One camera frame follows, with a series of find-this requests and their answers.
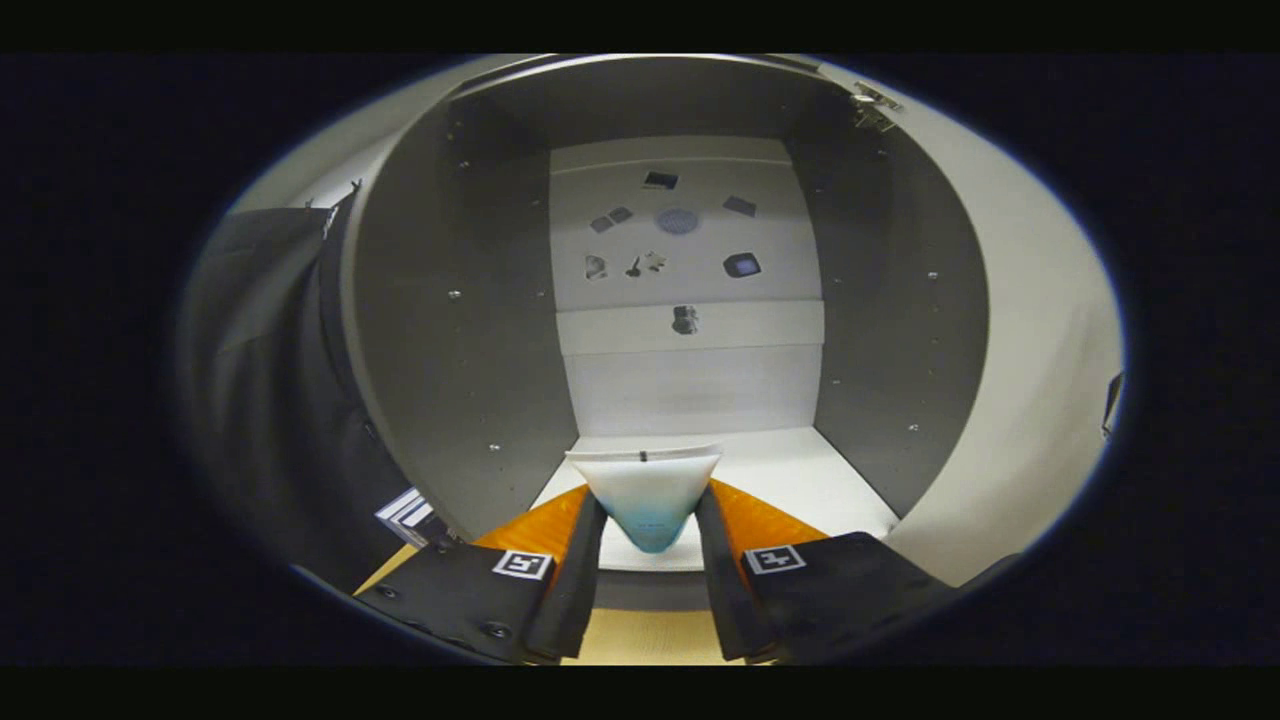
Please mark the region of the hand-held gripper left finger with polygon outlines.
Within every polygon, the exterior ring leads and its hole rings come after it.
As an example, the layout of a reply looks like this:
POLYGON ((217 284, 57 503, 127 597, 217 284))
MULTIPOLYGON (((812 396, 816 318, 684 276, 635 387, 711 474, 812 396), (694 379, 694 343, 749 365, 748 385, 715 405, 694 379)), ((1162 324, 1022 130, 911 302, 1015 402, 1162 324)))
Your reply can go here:
POLYGON ((557 665, 580 653, 607 520, 579 486, 472 542, 442 538, 413 551, 355 598, 486 662, 557 665))

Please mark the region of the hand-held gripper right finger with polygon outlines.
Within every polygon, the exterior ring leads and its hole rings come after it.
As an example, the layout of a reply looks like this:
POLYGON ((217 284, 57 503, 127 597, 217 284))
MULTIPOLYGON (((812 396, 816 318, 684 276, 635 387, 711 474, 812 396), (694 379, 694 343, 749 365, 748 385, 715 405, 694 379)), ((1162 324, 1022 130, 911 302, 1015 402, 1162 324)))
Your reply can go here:
POLYGON ((955 587, 855 530, 828 536, 710 480, 695 507, 721 652, 746 664, 833 664, 883 644, 955 587))

